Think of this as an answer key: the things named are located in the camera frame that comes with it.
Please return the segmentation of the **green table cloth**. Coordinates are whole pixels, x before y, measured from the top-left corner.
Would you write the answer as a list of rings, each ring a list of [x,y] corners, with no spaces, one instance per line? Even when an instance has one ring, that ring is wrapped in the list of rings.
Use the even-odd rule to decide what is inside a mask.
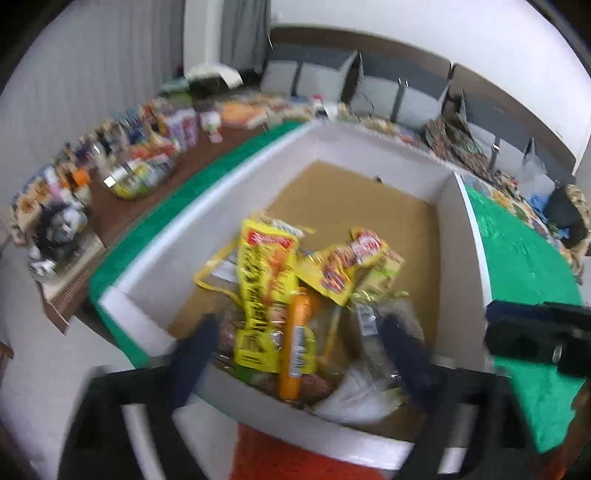
[[[169,326],[193,276],[260,210],[310,227],[311,247],[373,226],[406,259],[408,293],[435,352],[461,368],[504,369],[537,446],[563,440],[580,381],[553,366],[494,358],[483,338],[494,300],[580,305],[565,259],[459,174],[351,124],[290,122],[240,143],[167,194],[110,250],[89,297],[133,365],[171,349]]]

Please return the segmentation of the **black bag on sofa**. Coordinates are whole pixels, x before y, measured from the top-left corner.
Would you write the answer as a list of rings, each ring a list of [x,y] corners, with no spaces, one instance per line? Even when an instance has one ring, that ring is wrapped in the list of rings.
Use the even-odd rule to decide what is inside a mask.
[[[547,223],[565,230],[560,238],[571,249],[580,244],[590,230],[590,207],[582,191],[573,184],[557,187],[543,209]]]

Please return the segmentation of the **white plastic packet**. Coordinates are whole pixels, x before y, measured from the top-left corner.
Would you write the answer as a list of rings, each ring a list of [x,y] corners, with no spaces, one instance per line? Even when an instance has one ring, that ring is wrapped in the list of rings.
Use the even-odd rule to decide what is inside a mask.
[[[346,426],[373,426],[408,403],[398,372],[390,364],[356,361],[334,392],[311,407],[325,421]]]

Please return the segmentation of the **brown side table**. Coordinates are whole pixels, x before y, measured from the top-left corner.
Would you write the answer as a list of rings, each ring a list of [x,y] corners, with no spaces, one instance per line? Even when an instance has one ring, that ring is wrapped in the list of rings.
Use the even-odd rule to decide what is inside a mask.
[[[103,246],[110,248],[115,245],[139,218],[180,188],[191,176],[261,132],[262,126],[252,130],[224,127],[222,141],[217,144],[209,141],[204,133],[200,133],[198,144],[177,157],[171,175],[155,190],[137,200],[122,200],[110,193],[106,187],[93,183],[93,216],[90,225]],[[67,332],[71,318],[87,297],[89,280],[103,257],[103,254],[99,254],[83,266],[55,298],[41,296],[47,318],[61,333]]]

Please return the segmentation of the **clear wrapped snack packet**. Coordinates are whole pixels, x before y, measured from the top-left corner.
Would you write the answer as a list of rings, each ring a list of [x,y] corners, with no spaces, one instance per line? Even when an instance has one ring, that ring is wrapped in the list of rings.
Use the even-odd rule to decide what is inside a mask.
[[[368,297],[353,298],[349,302],[349,312],[361,357],[370,367],[382,370],[387,376],[393,375],[396,371],[380,336],[389,317],[393,316],[394,324],[406,334],[421,343],[425,342],[423,328],[406,293],[387,296],[380,301],[371,301]]]

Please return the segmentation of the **yellow red snack bag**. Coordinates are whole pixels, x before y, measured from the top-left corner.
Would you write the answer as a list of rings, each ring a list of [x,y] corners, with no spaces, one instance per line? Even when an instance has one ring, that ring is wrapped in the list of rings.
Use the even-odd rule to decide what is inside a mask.
[[[353,298],[389,294],[405,259],[375,231],[356,227],[348,244],[335,244],[297,261],[297,278],[339,306]]]

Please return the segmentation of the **floral fabric bag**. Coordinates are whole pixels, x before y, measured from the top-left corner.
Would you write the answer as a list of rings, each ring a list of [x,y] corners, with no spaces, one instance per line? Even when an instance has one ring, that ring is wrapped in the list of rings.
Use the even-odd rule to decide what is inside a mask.
[[[489,168],[490,161],[470,132],[464,95],[460,97],[458,110],[451,116],[440,115],[425,124],[422,138],[440,159],[455,163],[488,183],[500,179]]]

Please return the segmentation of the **orange sausage stick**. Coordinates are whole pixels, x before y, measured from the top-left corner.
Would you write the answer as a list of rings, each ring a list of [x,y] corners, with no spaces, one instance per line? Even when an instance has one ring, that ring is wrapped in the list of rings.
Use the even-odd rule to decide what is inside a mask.
[[[313,309],[307,289],[298,288],[291,295],[287,320],[283,325],[280,361],[279,396],[284,402],[297,401],[304,375],[317,371],[315,334],[308,327]]]

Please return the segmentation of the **yellow noodle snack packet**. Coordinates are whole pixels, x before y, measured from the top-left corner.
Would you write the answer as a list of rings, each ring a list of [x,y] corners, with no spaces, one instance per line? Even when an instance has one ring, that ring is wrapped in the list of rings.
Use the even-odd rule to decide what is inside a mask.
[[[274,219],[242,221],[235,242],[194,276],[198,287],[228,296],[242,308],[245,323],[226,335],[239,366],[276,374],[288,305],[297,292],[301,234]]]

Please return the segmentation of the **white box with cardboard bottom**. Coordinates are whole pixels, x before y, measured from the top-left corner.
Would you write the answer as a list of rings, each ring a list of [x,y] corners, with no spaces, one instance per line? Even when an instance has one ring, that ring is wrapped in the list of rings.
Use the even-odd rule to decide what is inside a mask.
[[[291,445],[398,470],[423,400],[360,358],[381,328],[356,311],[401,291],[436,357],[456,373],[487,366],[491,283],[458,170],[361,126],[312,121],[194,175],[110,252],[89,295],[135,366],[235,300],[235,371],[207,366],[194,393]]]

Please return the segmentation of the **grey sofa cushion row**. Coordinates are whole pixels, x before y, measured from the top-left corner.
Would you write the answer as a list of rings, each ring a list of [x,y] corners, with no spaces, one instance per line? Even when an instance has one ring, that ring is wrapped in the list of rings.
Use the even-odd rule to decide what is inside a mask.
[[[411,130],[460,114],[485,163],[514,175],[530,150],[556,183],[572,183],[574,157],[529,110],[463,66],[416,48],[405,53],[280,43],[259,84],[264,93],[345,102]]]

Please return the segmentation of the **purple snack carton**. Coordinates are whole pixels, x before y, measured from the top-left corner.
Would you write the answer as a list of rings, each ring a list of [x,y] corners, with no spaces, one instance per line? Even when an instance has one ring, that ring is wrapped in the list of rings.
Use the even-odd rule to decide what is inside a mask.
[[[167,137],[178,150],[185,152],[198,143],[197,112],[193,109],[182,109],[163,119]]]

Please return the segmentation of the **white bottle red cap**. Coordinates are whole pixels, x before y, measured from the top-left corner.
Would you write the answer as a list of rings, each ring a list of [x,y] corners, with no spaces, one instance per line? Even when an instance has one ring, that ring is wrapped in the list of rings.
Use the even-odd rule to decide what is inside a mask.
[[[199,118],[201,129],[204,130],[211,143],[221,143],[221,113],[215,110],[205,111],[200,113]]]

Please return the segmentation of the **orange book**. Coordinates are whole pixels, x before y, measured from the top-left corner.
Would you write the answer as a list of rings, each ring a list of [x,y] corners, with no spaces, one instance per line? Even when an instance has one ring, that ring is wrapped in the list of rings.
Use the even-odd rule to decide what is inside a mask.
[[[265,108],[235,101],[223,103],[219,113],[224,127],[247,130],[256,128],[269,118]]]

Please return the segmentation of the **white hat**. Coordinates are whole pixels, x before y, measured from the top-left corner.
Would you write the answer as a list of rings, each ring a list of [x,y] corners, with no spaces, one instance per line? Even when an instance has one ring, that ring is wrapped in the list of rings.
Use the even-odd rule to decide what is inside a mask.
[[[184,77],[190,81],[221,80],[229,89],[243,85],[242,75],[235,68],[219,63],[201,63],[190,67]]]

